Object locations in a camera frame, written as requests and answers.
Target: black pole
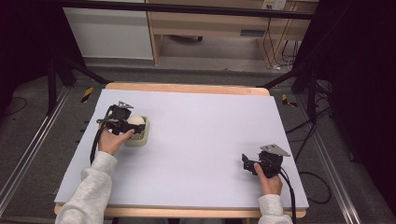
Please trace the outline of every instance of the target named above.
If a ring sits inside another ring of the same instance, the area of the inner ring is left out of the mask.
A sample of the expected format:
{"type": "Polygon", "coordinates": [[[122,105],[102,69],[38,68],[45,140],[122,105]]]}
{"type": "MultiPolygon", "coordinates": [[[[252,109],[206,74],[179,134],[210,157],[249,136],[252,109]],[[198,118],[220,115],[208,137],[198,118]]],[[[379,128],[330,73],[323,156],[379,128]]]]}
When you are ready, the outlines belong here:
{"type": "Polygon", "coordinates": [[[315,104],[315,93],[317,87],[317,74],[316,70],[311,70],[311,77],[308,86],[308,105],[306,106],[307,114],[312,124],[317,123],[317,106],[315,104]]]}
{"type": "Polygon", "coordinates": [[[126,10],[126,11],[154,11],[173,12],[224,16],[262,17],[280,18],[296,20],[312,20],[317,14],[312,12],[295,12],[282,10],[264,10],[237,7],[202,7],[186,5],[167,4],[146,4],[130,2],[107,2],[107,1],[86,1],[86,0],[36,0],[46,4],[54,4],[60,7],[77,7],[92,9],[126,10]]]}
{"type": "Polygon", "coordinates": [[[100,77],[100,76],[96,75],[91,70],[85,68],[84,66],[82,66],[79,63],[76,63],[76,62],[68,59],[67,57],[65,57],[63,55],[59,55],[58,54],[58,55],[55,55],[55,56],[58,57],[62,62],[66,63],[70,67],[73,67],[74,69],[78,70],[79,72],[81,72],[82,74],[86,75],[87,77],[92,78],[93,80],[95,80],[99,84],[108,84],[110,82],[113,82],[111,80],[107,80],[107,79],[105,79],[103,77],[100,77]]]}
{"type": "Polygon", "coordinates": [[[53,68],[53,59],[49,58],[48,64],[48,86],[49,86],[49,107],[47,115],[52,113],[53,108],[56,106],[56,76],[53,68]]]}

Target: floor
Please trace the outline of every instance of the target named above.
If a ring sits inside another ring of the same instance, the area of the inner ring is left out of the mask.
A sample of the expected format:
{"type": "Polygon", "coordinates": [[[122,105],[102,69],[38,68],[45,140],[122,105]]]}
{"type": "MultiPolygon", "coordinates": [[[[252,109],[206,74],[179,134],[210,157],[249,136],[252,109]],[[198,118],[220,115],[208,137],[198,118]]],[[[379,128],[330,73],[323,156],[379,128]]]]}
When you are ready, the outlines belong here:
{"type": "MultiPolygon", "coordinates": [[[[287,45],[285,55],[292,54],[292,50],[293,45],[287,45]]],[[[282,63],[280,69],[268,69],[263,62],[262,54],[257,48],[257,43],[253,39],[204,37],[204,40],[199,42],[193,37],[166,36],[163,40],[161,55],[157,65],[152,63],[141,65],[128,62],[128,64],[118,64],[119,68],[116,69],[100,66],[102,64],[98,63],[91,63],[89,66],[92,71],[97,72],[101,76],[111,77],[115,80],[123,78],[123,80],[132,81],[161,80],[162,82],[186,83],[185,78],[190,78],[191,82],[197,84],[239,84],[245,86],[255,86],[268,81],[268,78],[265,79],[259,76],[260,74],[266,74],[271,79],[281,76],[291,69],[290,63],[288,64],[289,58],[285,58],[286,61],[282,61],[281,56],[277,59],[282,63]],[[136,68],[135,71],[137,72],[132,74],[129,68],[136,68]],[[164,70],[168,72],[171,70],[170,75],[162,75],[161,71],[164,70]]],[[[78,84],[76,87],[66,90],[70,94],[69,99],[79,99],[81,92],[85,90],[86,86],[93,85],[89,78],[81,75],[77,76],[78,84]]],[[[304,106],[293,106],[294,103],[304,105],[305,95],[293,95],[290,91],[291,83],[292,79],[271,90],[271,94],[276,98],[285,130],[290,130],[306,119],[304,106]],[[284,93],[288,96],[288,101],[291,104],[284,104],[282,99],[284,93]]],[[[22,84],[15,91],[14,96],[16,98],[7,111],[13,114],[1,119],[0,152],[1,155],[4,155],[1,160],[11,161],[11,166],[13,167],[16,167],[19,159],[23,157],[24,150],[29,146],[31,139],[36,134],[35,130],[45,118],[47,109],[46,88],[45,79],[43,82],[43,78],[22,84]],[[15,135],[18,136],[18,134],[23,135],[18,137],[18,141],[15,141],[15,135]],[[12,150],[14,153],[7,153],[9,146],[13,146],[12,150]]],[[[94,92],[92,99],[98,97],[98,94],[98,92],[94,92]]],[[[326,109],[328,106],[327,102],[319,100],[320,98],[321,96],[318,96],[318,111],[326,109]]],[[[2,201],[2,204],[7,205],[7,208],[0,210],[1,217],[7,217],[7,219],[0,219],[0,222],[8,222],[10,220],[14,220],[12,223],[22,223],[24,221],[30,221],[30,223],[53,222],[54,215],[51,209],[53,208],[53,197],[56,194],[56,185],[47,184],[41,186],[35,181],[40,179],[41,182],[48,183],[47,181],[50,179],[50,183],[56,183],[62,180],[61,175],[56,175],[55,170],[48,169],[48,167],[59,168],[59,164],[63,164],[64,167],[59,169],[67,168],[68,161],[73,156],[73,148],[70,148],[70,146],[76,146],[78,139],[83,135],[80,130],[84,130],[86,125],[84,120],[90,119],[89,112],[92,112],[92,108],[94,108],[94,100],[89,101],[85,105],[76,105],[76,103],[72,104],[66,101],[65,105],[62,112],[60,112],[58,121],[53,124],[52,129],[56,129],[56,132],[51,131],[43,133],[43,135],[46,135],[47,139],[56,139],[59,142],[67,142],[67,144],[59,144],[57,150],[53,150],[53,141],[47,140],[38,143],[41,149],[31,155],[30,166],[21,174],[21,177],[23,175],[24,177],[15,183],[15,187],[18,187],[11,192],[11,195],[13,194],[14,196],[6,202],[2,201]],[[76,110],[88,112],[81,115],[74,113],[76,110]],[[59,131],[63,127],[67,127],[67,133],[59,131]],[[43,204],[43,208],[35,210],[31,205],[25,208],[25,202],[43,204]]],[[[323,115],[325,116],[318,120],[316,133],[312,135],[304,146],[297,166],[300,171],[315,172],[321,176],[325,183],[330,183],[333,195],[330,201],[325,204],[311,202],[310,208],[307,210],[307,216],[298,222],[396,223],[395,216],[387,209],[383,199],[375,190],[370,177],[365,173],[364,167],[349,160],[343,136],[339,133],[336,123],[330,117],[331,113],[323,115]],[[323,153],[321,148],[325,148],[327,156],[332,158],[330,164],[323,160],[323,156],[320,155],[323,153]],[[334,167],[336,167],[335,170],[339,171],[336,177],[339,177],[340,180],[332,181],[332,172],[329,172],[329,170],[334,167]],[[339,189],[345,189],[347,194],[337,192],[339,189]],[[342,209],[345,203],[353,205],[352,211],[346,211],[345,213],[342,209]],[[353,212],[358,214],[357,218],[353,217],[348,220],[347,215],[353,212]]],[[[308,131],[309,127],[303,127],[298,132],[288,134],[290,147],[294,155],[298,153],[302,143],[300,140],[304,139],[308,131]]],[[[2,168],[0,169],[1,176],[11,175],[12,169],[4,164],[0,165],[2,168]]],[[[327,200],[329,197],[328,189],[320,179],[304,174],[302,175],[302,180],[305,182],[304,187],[308,198],[318,202],[327,200]]],[[[6,185],[7,179],[2,178],[0,184],[1,187],[6,185]]]]}

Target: white sweater sleeve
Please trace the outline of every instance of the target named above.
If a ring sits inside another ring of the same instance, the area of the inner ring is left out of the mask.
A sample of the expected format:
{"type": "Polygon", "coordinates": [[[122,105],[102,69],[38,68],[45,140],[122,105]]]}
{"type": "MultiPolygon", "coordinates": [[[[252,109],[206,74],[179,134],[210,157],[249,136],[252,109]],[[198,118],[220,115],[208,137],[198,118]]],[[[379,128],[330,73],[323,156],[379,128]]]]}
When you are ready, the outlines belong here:
{"type": "Polygon", "coordinates": [[[81,172],[81,183],[55,223],[103,223],[111,192],[110,176],[116,164],[116,158],[99,151],[92,166],[81,172]]]}
{"type": "Polygon", "coordinates": [[[283,214],[283,206],[280,202],[280,196],[276,194],[267,194],[259,198],[260,211],[262,217],[259,224],[290,224],[291,218],[283,214]]]}

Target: hand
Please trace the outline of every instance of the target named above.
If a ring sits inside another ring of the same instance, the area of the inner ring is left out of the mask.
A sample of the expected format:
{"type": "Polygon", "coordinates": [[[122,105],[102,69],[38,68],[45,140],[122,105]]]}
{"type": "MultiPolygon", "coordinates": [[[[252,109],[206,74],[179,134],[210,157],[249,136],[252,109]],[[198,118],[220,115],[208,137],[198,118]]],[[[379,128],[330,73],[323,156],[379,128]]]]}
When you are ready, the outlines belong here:
{"type": "Polygon", "coordinates": [[[134,130],[121,135],[111,133],[107,128],[104,128],[99,138],[99,151],[104,151],[112,156],[120,150],[121,144],[134,134],[134,130]]]}
{"type": "Polygon", "coordinates": [[[277,194],[280,195],[282,191],[282,181],[279,178],[279,175],[275,175],[271,178],[267,178],[264,174],[264,171],[260,167],[260,165],[256,162],[254,163],[254,169],[257,172],[257,175],[260,179],[260,185],[262,186],[262,194],[277,194]]]}

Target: black wire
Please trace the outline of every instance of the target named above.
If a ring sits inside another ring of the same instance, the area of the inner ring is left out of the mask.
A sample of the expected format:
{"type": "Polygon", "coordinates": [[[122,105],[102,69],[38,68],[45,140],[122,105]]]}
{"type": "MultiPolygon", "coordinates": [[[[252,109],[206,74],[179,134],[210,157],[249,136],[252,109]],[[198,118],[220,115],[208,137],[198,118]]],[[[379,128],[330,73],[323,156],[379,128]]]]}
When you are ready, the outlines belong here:
{"type": "Polygon", "coordinates": [[[294,195],[294,189],[291,187],[291,183],[290,183],[290,180],[289,180],[288,173],[286,173],[286,171],[282,167],[280,167],[280,169],[283,170],[283,172],[285,172],[285,174],[283,174],[281,172],[281,170],[277,169],[277,167],[274,166],[274,164],[272,163],[271,160],[269,160],[268,158],[265,158],[265,159],[268,162],[271,163],[272,167],[274,167],[280,175],[282,175],[282,177],[285,180],[286,184],[288,184],[288,186],[289,186],[290,199],[291,199],[291,221],[293,222],[293,224],[295,224],[297,222],[297,220],[296,220],[297,219],[296,218],[297,217],[296,216],[296,199],[295,199],[295,195],[294,195]]]}
{"type": "Polygon", "coordinates": [[[315,105],[317,105],[320,101],[322,100],[326,100],[327,102],[329,102],[329,97],[328,96],[321,96],[319,97],[316,101],[315,101],[315,105]]]}
{"type": "MultiPolygon", "coordinates": [[[[309,137],[311,137],[313,134],[314,134],[314,132],[312,132],[311,134],[309,134],[307,137],[309,138],[309,137]]],[[[302,141],[305,141],[305,138],[300,139],[300,140],[291,140],[291,141],[289,141],[289,143],[296,143],[296,142],[302,142],[302,141]]]]}
{"type": "Polygon", "coordinates": [[[267,52],[267,50],[265,49],[265,37],[266,37],[267,34],[268,34],[268,36],[269,36],[269,38],[270,38],[270,42],[271,42],[272,52],[274,53],[275,62],[278,64],[279,67],[285,66],[285,65],[287,65],[287,64],[279,63],[279,62],[276,60],[275,51],[274,51],[274,45],[273,45],[272,38],[271,38],[271,34],[270,34],[270,24],[271,24],[271,18],[268,19],[267,31],[265,32],[264,39],[262,40],[262,48],[264,49],[265,55],[267,56],[268,63],[270,64],[270,66],[273,66],[273,65],[271,64],[271,62],[270,62],[270,58],[269,58],[269,56],[268,56],[268,52],[267,52]]]}
{"type": "Polygon", "coordinates": [[[332,199],[332,189],[330,188],[330,186],[327,184],[327,182],[320,176],[315,175],[313,173],[310,172],[299,172],[299,175],[312,175],[314,177],[316,177],[317,179],[319,179],[327,188],[327,191],[329,192],[329,196],[327,197],[327,199],[325,201],[318,201],[318,200],[314,200],[310,197],[308,197],[307,199],[313,203],[318,203],[318,204],[325,204],[328,203],[331,199],[332,199]]]}
{"type": "Polygon", "coordinates": [[[326,89],[325,87],[320,85],[318,82],[317,82],[317,85],[316,85],[316,91],[318,91],[320,93],[323,93],[323,94],[325,94],[327,96],[332,94],[332,92],[329,89],[326,89]]]}
{"type": "Polygon", "coordinates": [[[95,151],[96,151],[96,147],[99,143],[99,138],[100,135],[102,134],[103,130],[105,129],[105,125],[102,125],[99,130],[96,132],[96,136],[93,139],[93,144],[92,144],[92,149],[91,149],[91,155],[90,155],[90,162],[91,164],[93,163],[93,160],[95,159],[95,151]]]}
{"type": "MultiPolygon", "coordinates": [[[[328,107],[324,108],[323,110],[320,110],[320,111],[317,113],[317,117],[318,117],[319,115],[321,115],[322,113],[326,112],[327,110],[330,110],[330,109],[331,109],[331,108],[328,106],[328,107]]],[[[308,119],[308,120],[304,121],[303,123],[297,125],[296,127],[294,127],[294,128],[292,128],[292,129],[286,131],[286,134],[292,133],[292,132],[294,132],[294,131],[296,131],[296,130],[298,130],[298,129],[301,129],[302,127],[304,127],[304,126],[305,126],[307,123],[309,123],[309,122],[311,122],[311,119],[308,119]]]]}
{"type": "Polygon", "coordinates": [[[107,117],[108,117],[108,114],[110,113],[111,108],[112,108],[112,107],[109,107],[109,108],[108,108],[108,110],[107,110],[107,112],[106,112],[106,115],[105,115],[105,118],[104,118],[104,121],[102,121],[102,123],[100,124],[100,128],[99,128],[99,130],[96,132],[95,138],[93,139],[92,149],[91,149],[91,155],[90,155],[90,162],[91,162],[91,164],[93,163],[93,160],[95,159],[96,147],[98,146],[100,135],[102,134],[103,130],[104,130],[105,127],[106,127],[106,119],[107,119],[107,117]]]}
{"type": "Polygon", "coordinates": [[[306,141],[308,138],[312,135],[312,133],[315,132],[315,129],[317,127],[317,124],[313,124],[311,128],[309,129],[308,135],[306,136],[305,140],[303,141],[303,144],[300,146],[300,149],[297,152],[296,157],[294,158],[294,161],[297,162],[298,158],[300,157],[300,153],[303,151],[303,147],[305,146],[306,141]]]}
{"type": "Polygon", "coordinates": [[[3,114],[4,116],[16,114],[16,113],[20,112],[21,110],[23,110],[26,107],[26,105],[27,105],[27,100],[25,98],[17,96],[17,97],[13,97],[12,99],[22,99],[23,100],[23,106],[21,108],[19,108],[18,110],[14,111],[14,112],[3,114]]]}
{"type": "Polygon", "coordinates": [[[287,64],[279,63],[279,62],[276,60],[276,55],[275,55],[275,50],[274,50],[274,44],[273,44],[272,38],[271,38],[270,24],[271,24],[271,18],[268,18],[268,25],[267,25],[267,32],[266,32],[266,34],[268,34],[268,37],[270,37],[270,43],[271,43],[271,48],[272,48],[272,51],[273,51],[273,54],[274,54],[274,60],[275,60],[275,62],[276,62],[279,66],[287,65],[287,64]]]}
{"type": "Polygon", "coordinates": [[[280,175],[282,175],[282,177],[285,179],[286,183],[289,186],[290,199],[291,199],[291,221],[295,224],[297,222],[297,218],[296,218],[296,199],[295,199],[295,195],[294,195],[294,189],[291,187],[291,183],[290,183],[288,175],[287,174],[284,175],[280,171],[279,171],[279,173],[280,173],[280,175]]]}
{"type": "Polygon", "coordinates": [[[291,55],[285,55],[285,49],[286,46],[289,44],[289,40],[286,40],[285,45],[283,46],[282,49],[282,60],[285,63],[288,63],[289,65],[293,65],[294,64],[294,60],[297,57],[297,52],[298,52],[298,41],[294,41],[294,48],[293,48],[293,53],[291,55]],[[289,57],[292,58],[291,61],[286,61],[285,57],[289,57]]]}

